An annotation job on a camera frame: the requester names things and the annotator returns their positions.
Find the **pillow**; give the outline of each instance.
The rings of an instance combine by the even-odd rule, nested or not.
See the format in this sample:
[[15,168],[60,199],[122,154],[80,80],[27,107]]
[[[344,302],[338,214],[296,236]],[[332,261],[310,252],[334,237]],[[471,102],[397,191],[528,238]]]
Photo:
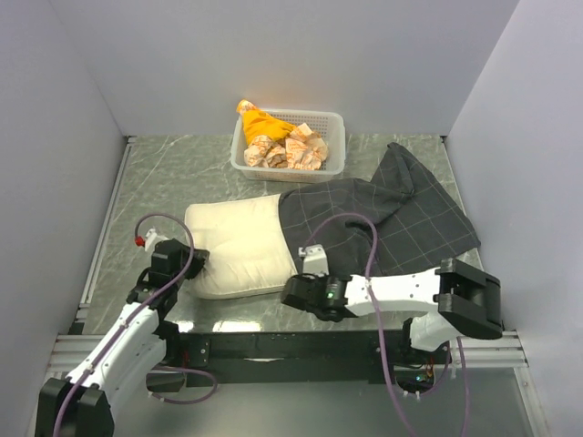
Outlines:
[[192,280],[203,299],[230,299],[281,291],[297,274],[281,231],[280,195],[194,204],[184,219],[195,247],[210,257]]

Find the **white plastic basket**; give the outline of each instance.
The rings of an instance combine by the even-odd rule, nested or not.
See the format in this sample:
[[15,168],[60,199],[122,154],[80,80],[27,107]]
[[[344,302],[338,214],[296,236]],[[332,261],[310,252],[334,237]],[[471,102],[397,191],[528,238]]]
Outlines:
[[243,122],[239,116],[235,125],[233,143],[230,150],[230,163],[243,172],[247,179],[279,180],[285,182],[316,183],[330,180],[344,170],[346,158],[346,133],[344,120],[333,112],[298,111],[292,109],[263,109],[268,114],[294,125],[307,123],[318,131],[328,145],[328,158],[319,170],[294,170],[292,168],[256,168],[245,164],[243,153],[247,148]]

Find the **gray marble surface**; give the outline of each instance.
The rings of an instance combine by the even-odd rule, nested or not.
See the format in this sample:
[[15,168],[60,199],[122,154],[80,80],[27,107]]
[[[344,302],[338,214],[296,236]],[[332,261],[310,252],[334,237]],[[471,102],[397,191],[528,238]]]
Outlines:
[[[370,179],[386,150],[395,141],[407,147],[461,204],[454,174],[439,136],[352,135],[348,138],[344,177]],[[136,248],[133,228],[143,215],[163,211],[180,218],[191,203],[211,203],[277,194],[299,187],[290,182],[246,179],[230,165],[231,136],[137,137],[113,210],[103,260],[84,328],[85,334],[104,334],[118,316],[139,273],[149,264],[148,255]],[[182,236],[168,220],[152,218],[144,232],[155,226],[164,235]],[[481,268],[477,250],[460,257]],[[386,312],[386,329],[401,329],[416,313]],[[340,323],[323,322],[308,313],[283,306],[279,294],[235,300],[201,300],[185,282],[179,302],[167,317],[181,331],[303,331],[372,330],[374,318],[361,317]]]

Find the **gray floor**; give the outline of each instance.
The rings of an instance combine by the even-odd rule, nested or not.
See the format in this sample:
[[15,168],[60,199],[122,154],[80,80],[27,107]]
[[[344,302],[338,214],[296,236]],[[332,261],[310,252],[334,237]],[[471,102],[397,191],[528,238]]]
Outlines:
[[[468,437],[533,434],[512,370],[471,370]],[[195,399],[208,389],[186,389]],[[460,435],[464,386],[445,381],[417,403],[400,400],[419,437]],[[116,437],[405,437],[383,385],[365,382],[229,384],[191,406],[161,404],[146,389],[134,394],[116,423]]]
[[[461,203],[445,147],[438,136],[353,135],[347,144],[343,175],[370,179],[386,145],[392,141],[407,147]],[[230,165],[231,136],[138,137],[130,146],[127,167],[118,201],[113,210],[103,261],[96,272],[85,334],[106,333],[121,311],[139,273],[149,264],[148,256],[133,243],[134,224],[144,214],[164,211],[178,217],[191,203],[210,203],[282,193],[297,188],[286,182],[246,179]],[[144,230],[155,225],[165,235],[183,232],[166,220],[152,219]],[[477,267],[477,250],[460,257]],[[387,312],[386,329],[401,329],[412,313]],[[200,300],[188,282],[179,294],[179,303],[168,315],[182,331],[288,331],[288,330],[370,330],[373,317],[348,319],[341,323],[316,320],[279,302],[277,294],[236,300]]]

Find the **plaid cloth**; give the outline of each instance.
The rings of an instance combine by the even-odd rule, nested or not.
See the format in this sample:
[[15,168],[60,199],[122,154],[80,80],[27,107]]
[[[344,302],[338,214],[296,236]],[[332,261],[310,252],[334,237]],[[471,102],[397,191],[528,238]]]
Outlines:
[[[377,228],[372,274],[410,274],[456,257],[480,241],[470,220],[423,164],[396,143],[388,145],[370,182],[338,179],[281,195],[280,223],[298,271],[298,248],[327,218],[357,212]],[[372,232],[361,219],[342,217],[320,231],[312,244],[326,250],[331,274],[363,274]]]

